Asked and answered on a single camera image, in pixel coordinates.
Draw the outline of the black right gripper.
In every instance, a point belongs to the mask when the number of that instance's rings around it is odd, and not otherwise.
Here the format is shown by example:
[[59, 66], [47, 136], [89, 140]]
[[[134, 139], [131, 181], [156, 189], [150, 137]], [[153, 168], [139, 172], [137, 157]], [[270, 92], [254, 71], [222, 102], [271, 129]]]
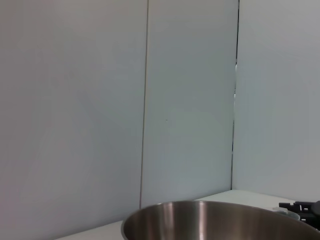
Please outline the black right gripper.
[[312, 226], [315, 229], [320, 229], [319, 200], [314, 203], [305, 201], [295, 201], [294, 203], [280, 202], [278, 206], [299, 214], [302, 222]]

